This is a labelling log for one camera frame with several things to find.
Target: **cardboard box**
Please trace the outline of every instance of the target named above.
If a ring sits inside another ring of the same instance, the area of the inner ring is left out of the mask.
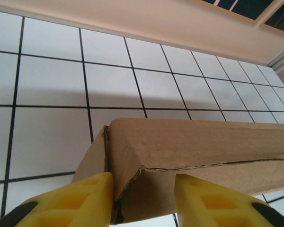
[[[73,181],[113,173],[112,223],[176,212],[175,174],[256,194],[284,188],[284,125],[119,118],[105,126]]]

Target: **torn cardboard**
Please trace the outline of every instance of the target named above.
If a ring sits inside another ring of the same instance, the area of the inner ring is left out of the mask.
[[[122,211],[124,222],[176,212],[177,173],[246,194],[278,190],[284,188],[284,125],[115,119],[96,137],[73,181],[103,171],[113,173],[121,202],[114,214]]]

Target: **cardboard flap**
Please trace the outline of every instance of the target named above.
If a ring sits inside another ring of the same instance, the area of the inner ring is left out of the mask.
[[[280,124],[119,118],[112,121],[109,138],[115,200],[143,169],[284,161]]]
[[[105,152],[105,143],[107,142],[107,129],[108,127],[104,126],[97,137],[94,139],[84,158],[80,162],[72,182],[100,174],[107,170]]]

